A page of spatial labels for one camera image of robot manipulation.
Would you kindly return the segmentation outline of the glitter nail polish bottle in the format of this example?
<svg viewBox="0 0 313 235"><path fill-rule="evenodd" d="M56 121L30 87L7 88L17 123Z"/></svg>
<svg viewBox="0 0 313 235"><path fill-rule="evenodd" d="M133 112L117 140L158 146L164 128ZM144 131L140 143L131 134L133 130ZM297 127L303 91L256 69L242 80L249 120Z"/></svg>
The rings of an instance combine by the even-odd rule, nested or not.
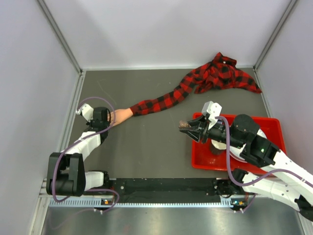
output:
<svg viewBox="0 0 313 235"><path fill-rule="evenodd" d="M191 125L186 121L181 120L179 122L179 129L190 128L190 127L191 127Z"/></svg>

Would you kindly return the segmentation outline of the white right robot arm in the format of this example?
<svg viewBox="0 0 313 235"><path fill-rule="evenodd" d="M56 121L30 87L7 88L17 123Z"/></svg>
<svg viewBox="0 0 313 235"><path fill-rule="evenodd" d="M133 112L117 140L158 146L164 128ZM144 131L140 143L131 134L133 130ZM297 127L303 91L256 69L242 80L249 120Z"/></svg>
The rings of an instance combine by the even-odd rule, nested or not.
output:
<svg viewBox="0 0 313 235"><path fill-rule="evenodd" d="M196 142L208 139L226 145L228 188L232 193L242 191L263 195L284 203L308 220L313 219L313 175L291 160L283 150L258 135L260 126L248 115L238 115L232 123L225 117L208 120L200 116L181 121L179 130ZM231 170L230 149L239 150L245 162L264 171L264 175L241 169Z"/></svg>

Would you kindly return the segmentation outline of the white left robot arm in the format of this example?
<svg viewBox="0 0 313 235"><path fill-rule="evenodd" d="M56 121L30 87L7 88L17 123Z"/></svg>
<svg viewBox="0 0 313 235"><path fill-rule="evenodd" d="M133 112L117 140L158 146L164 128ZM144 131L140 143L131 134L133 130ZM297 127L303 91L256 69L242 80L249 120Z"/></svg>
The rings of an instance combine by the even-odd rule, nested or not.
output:
<svg viewBox="0 0 313 235"><path fill-rule="evenodd" d="M49 156L46 177L47 194L81 196L95 188L100 194L110 191L111 183L106 171L85 172L84 161L108 136L111 115L108 108L92 108L84 104L78 111L87 121L87 128L67 150Z"/></svg>

